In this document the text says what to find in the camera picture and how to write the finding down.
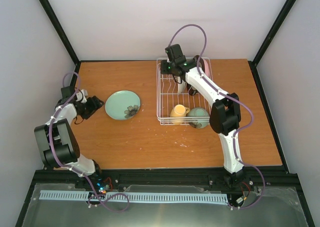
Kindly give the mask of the teal flower plate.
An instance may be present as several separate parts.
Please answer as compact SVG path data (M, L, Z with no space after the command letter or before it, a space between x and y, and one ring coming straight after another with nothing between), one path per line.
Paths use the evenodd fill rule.
M111 94L105 102L106 114L114 120L129 120L141 107L140 97L133 91L120 90Z

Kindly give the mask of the pink plate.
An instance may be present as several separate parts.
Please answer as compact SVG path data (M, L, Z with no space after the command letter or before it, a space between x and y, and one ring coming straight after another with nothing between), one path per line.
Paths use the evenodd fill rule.
M206 74L208 77L210 77L211 68L210 68L209 63L207 62L206 59L203 59L203 65L204 65L204 72L205 72L205 74Z

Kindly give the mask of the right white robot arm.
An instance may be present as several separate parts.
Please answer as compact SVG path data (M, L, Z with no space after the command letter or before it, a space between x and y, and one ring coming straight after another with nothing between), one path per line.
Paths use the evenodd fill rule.
M211 105L209 124L221 142L223 167L227 171L224 181L227 185L238 183L244 176L238 140L241 121L238 95L219 88L205 74L200 56L188 60L179 44L169 44L165 53L167 63L161 63L161 73L171 75L182 89L184 83L191 89L194 88Z

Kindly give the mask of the yellow mug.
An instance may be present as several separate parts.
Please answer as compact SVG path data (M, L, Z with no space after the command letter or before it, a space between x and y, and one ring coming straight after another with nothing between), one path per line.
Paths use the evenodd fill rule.
M190 110L190 108L185 107L182 104L177 104L176 106L174 106L169 115L169 117L172 120L172 124L181 125L184 122L184 118L187 116Z

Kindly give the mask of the black aluminium frame rail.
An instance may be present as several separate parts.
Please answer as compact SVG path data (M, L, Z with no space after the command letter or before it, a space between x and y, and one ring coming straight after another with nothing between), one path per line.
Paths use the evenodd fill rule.
M259 170L246 167L239 180L231 180L222 167L176 169L104 169L102 181L111 182L115 190L131 185L195 186L210 191L238 191L242 183L254 187L294 187L300 190L297 174L282 166L261 166Z

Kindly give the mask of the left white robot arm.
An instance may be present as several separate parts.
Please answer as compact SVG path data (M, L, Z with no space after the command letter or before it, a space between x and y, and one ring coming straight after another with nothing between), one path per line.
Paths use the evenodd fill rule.
M104 102L96 96L89 97L85 89L72 86L62 87L61 95L50 120L34 129L41 160L45 167L64 168L79 177L87 176L86 182L92 188L99 188L104 182L101 168L81 154L71 123L77 117L89 119Z

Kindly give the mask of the teal ceramic bowl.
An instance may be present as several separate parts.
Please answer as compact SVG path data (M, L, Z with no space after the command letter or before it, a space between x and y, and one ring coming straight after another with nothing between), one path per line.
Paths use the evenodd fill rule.
M203 129L209 125L209 113L201 107L196 107L190 110L187 114L187 117L190 117L191 122L189 125L195 129Z

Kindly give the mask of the teal bottom bowl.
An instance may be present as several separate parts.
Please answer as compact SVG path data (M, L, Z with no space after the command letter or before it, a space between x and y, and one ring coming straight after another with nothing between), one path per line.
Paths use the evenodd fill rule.
M178 83L177 84L177 94L181 95L184 92L186 86L187 86L187 84L185 81L182 81L182 83Z

